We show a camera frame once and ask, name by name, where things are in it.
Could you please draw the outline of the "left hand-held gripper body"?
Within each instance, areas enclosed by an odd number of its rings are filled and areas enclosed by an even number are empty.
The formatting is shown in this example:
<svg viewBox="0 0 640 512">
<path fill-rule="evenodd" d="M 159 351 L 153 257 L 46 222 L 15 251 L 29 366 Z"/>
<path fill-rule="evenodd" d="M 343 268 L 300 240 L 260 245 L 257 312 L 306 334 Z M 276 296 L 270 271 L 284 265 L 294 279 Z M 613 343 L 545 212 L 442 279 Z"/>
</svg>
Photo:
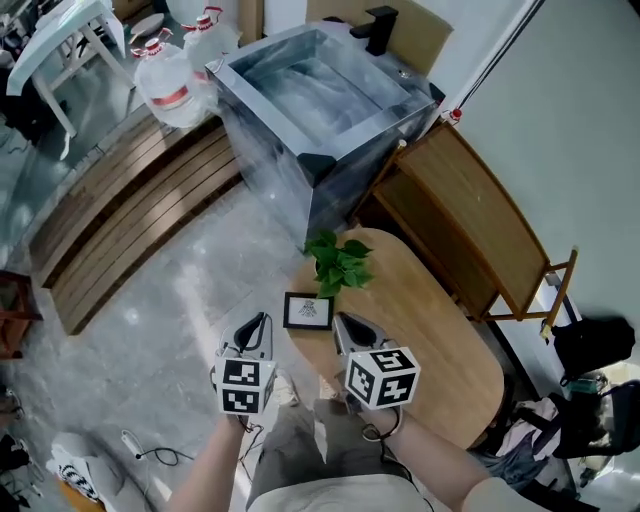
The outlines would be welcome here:
<svg viewBox="0 0 640 512">
<path fill-rule="evenodd" d="M 235 331 L 226 329 L 215 352 L 212 386 L 224 414 L 262 414 L 271 397 L 277 363 L 274 358 L 257 358 L 257 330 L 248 347 L 239 349 Z"/>
</svg>

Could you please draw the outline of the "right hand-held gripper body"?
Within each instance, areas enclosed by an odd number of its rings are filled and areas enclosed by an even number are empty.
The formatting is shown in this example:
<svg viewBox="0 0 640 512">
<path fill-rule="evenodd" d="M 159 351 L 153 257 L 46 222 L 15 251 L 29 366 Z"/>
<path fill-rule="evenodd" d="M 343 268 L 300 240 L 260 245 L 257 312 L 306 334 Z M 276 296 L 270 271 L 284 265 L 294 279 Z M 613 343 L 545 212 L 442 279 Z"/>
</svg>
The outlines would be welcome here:
<svg viewBox="0 0 640 512">
<path fill-rule="evenodd" d="M 370 410 L 409 404 L 417 389 L 420 365 L 408 347 L 394 339 L 362 347 L 335 339 L 343 388 Z"/>
</svg>

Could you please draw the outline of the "black framed picture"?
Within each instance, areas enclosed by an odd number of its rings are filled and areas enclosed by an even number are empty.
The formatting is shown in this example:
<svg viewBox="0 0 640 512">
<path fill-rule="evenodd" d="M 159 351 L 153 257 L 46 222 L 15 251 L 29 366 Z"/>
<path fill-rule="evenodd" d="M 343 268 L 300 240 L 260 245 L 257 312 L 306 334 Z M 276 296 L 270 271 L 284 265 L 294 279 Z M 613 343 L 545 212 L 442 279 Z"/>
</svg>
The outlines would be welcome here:
<svg viewBox="0 0 640 512">
<path fill-rule="evenodd" d="M 286 329 L 330 330 L 334 316 L 334 298 L 315 294 L 286 292 L 283 327 Z"/>
</svg>

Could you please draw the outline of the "person's left forearm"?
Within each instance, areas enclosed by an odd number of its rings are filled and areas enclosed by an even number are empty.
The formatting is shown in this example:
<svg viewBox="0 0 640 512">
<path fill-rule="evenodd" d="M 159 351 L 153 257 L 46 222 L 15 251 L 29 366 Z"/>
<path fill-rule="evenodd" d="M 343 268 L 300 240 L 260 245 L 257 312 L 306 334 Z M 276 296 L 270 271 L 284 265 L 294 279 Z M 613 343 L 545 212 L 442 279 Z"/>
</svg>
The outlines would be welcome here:
<svg viewBox="0 0 640 512">
<path fill-rule="evenodd" d="M 228 512 L 243 437 L 242 421 L 224 415 L 186 480 L 172 493 L 166 512 Z"/>
</svg>

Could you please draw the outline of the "person's shoe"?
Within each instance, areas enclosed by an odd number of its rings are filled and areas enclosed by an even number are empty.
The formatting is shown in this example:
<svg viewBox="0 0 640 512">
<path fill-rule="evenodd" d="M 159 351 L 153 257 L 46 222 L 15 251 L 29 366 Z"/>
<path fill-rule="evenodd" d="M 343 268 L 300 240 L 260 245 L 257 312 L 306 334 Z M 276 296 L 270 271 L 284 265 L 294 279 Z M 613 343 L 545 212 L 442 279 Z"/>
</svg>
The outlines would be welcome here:
<svg viewBox="0 0 640 512">
<path fill-rule="evenodd" d="M 338 403 L 343 403 L 344 399 L 339 391 L 336 391 L 332 385 L 324 379 L 319 377 L 319 398 L 322 400 L 331 400 Z"/>
<path fill-rule="evenodd" d="M 279 406 L 294 407 L 300 404 L 295 383 L 289 374 L 282 369 L 276 371 L 272 398 Z"/>
</svg>

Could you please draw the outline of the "green potted plant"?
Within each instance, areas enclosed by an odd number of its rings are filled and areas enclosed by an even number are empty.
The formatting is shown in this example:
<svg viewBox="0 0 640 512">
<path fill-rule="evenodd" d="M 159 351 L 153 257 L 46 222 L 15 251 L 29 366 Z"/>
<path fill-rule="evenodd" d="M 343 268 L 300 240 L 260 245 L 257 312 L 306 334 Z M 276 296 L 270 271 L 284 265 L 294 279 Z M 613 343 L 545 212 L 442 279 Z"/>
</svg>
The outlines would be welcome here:
<svg viewBox="0 0 640 512">
<path fill-rule="evenodd" d="M 333 231 L 321 230 L 317 237 L 308 239 L 303 253 L 315 261 L 314 280 L 319 283 L 317 297 L 335 297 L 345 287 L 364 288 L 373 280 L 367 267 L 371 252 L 371 248 L 355 239 L 338 246 L 338 237 Z"/>
</svg>

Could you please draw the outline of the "person's light shirt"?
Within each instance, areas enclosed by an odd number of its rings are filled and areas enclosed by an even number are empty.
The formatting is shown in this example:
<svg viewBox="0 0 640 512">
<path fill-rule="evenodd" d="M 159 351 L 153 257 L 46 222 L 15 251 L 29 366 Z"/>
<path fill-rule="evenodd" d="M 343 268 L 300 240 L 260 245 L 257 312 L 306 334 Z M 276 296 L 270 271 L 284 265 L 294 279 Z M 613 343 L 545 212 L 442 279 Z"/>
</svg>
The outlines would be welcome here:
<svg viewBox="0 0 640 512">
<path fill-rule="evenodd" d="M 450 511 L 556 512 L 526 499 L 499 478 L 475 485 Z M 430 509 L 408 480 L 379 474 L 278 488 L 257 497 L 247 512 L 430 512 Z"/>
</svg>

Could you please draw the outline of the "white power strip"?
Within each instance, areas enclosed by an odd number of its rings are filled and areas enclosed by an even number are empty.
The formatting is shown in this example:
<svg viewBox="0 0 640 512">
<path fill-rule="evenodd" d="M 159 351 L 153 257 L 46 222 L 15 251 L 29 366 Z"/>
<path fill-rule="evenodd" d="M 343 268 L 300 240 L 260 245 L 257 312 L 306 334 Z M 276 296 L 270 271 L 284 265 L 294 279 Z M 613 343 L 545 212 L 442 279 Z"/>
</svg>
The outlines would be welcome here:
<svg viewBox="0 0 640 512">
<path fill-rule="evenodd" d="M 138 438 L 129 430 L 123 429 L 121 431 L 121 441 L 126 448 L 131 452 L 137 460 L 142 460 L 146 457 L 144 449 L 139 442 Z"/>
</svg>

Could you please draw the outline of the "black backpack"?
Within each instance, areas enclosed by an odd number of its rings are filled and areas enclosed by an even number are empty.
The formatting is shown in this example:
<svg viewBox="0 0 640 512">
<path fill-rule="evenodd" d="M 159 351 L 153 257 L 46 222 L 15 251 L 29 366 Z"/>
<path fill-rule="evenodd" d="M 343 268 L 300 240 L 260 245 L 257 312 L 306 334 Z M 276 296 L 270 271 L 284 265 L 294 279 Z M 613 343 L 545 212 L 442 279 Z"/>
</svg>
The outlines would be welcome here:
<svg viewBox="0 0 640 512">
<path fill-rule="evenodd" d="M 582 318 L 565 326 L 544 325 L 541 336 L 553 346 L 563 367 L 562 388 L 584 374 L 628 359 L 636 343 L 635 330 L 620 316 Z"/>
</svg>

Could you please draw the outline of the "black chair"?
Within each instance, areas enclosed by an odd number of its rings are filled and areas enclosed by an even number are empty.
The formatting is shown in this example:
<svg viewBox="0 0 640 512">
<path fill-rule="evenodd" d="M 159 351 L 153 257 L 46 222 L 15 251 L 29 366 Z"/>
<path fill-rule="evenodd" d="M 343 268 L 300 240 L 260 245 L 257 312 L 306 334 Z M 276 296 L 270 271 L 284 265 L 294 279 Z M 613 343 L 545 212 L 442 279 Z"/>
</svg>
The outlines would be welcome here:
<svg viewBox="0 0 640 512">
<path fill-rule="evenodd" d="M 538 434 L 532 445 L 535 455 L 549 448 L 558 459 L 617 456 L 640 447 L 640 381 L 570 399 L 553 393 L 549 399 L 555 407 L 550 419 L 530 408 L 515 413 Z"/>
</svg>

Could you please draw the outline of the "red wooden stool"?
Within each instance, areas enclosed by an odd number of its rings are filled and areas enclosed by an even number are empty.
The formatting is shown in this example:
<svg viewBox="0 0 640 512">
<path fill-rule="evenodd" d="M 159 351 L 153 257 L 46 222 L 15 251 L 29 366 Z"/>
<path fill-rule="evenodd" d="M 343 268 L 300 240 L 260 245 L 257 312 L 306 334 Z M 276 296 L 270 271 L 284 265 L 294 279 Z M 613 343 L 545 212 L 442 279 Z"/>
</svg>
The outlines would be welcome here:
<svg viewBox="0 0 640 512">
<path fill-rule="evenodd" d="M 31 278 L 0 270 L 0 361 L 21 359 L 27 331 L 34 322 L 42 320 Z"/>
</svg>

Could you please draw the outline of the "grey marble sink cabinet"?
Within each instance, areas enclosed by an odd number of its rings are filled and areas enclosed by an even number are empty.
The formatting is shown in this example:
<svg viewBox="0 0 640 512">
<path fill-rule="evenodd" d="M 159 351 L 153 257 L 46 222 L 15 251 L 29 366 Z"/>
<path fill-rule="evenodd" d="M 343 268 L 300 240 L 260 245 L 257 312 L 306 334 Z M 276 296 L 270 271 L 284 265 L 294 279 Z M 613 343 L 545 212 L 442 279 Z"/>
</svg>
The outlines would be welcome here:
<svg viewBox="0 0 640 512">
<path fill-rule="evenodd" d="M 206 71 L 244 182 L 297 246 L 342 230 L 393 150 L 438 108 L 425 76 L 333 22 L 256 41 Z"/>
</svg>

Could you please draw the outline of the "clear water jug red band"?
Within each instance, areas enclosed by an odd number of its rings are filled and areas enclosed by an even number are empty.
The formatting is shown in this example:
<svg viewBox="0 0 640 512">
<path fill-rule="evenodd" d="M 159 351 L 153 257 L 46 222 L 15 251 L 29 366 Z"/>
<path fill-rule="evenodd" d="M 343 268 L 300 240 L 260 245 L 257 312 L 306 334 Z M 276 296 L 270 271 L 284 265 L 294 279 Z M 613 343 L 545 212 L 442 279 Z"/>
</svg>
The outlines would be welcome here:
<svg viewBox="0 0 640 512">
<path fill-rule="evenodd" d="M 158 121 L 173 128 L 193 128 L 218 114 L 217 94 L 205 67 L 170 43 L 171 35 L 170 29 L 162 28 L 142 48 L 131 49 L 138 61 L 134 84 Z"/>
</svg>

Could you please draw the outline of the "black faucet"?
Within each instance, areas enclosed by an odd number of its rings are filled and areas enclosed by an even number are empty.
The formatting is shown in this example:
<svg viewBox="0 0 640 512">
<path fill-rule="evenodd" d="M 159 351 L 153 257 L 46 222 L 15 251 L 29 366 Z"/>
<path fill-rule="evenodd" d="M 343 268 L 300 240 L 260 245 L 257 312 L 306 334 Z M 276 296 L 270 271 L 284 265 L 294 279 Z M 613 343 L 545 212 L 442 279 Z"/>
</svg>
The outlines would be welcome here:
<svg viewBox="0 0 640 512">
<path fill-rule="evenodd" d="M 367 39 L 366 51 L 378 57 L 386 53 L 399 12 L 387 5 L 369 8 L 365 12 L 373 17 L 373 21 L 352 27 L 349 33 L 356 39 Z"/>
</svg>

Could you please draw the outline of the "white table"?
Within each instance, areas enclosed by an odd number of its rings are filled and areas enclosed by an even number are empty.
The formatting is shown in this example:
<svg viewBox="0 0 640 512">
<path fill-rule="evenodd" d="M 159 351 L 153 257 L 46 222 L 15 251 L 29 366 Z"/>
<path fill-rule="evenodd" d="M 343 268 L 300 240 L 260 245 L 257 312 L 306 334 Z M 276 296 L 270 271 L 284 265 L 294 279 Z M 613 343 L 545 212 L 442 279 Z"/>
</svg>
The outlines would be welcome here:
<svg viewBox="0 0 640 512">
<path fill-rule="evenodd" d="M 77 130 L 56 100 L 54 91 L 94 56 L 99 56 L 130 90 L 135 88 L 130 74 L 96 34 L 96 28 L 103 29 L 118 51 L 125 53 L 124 28 L 115 15 L 112 0 L 63 0 L 37 24 L 7 81 L 6 95 L 9 97 L 20 96 L 25 84 L 31 81 L 69 139 L 77 135 Z M 54 81 L 47 82 L 41 71 L 46 59 L 68 40 L 78 41 L 82 38 L 89 45 L 87 53 L 81 56 L 73 52 L 66 59 L 64 71 Z"/>
</svg>

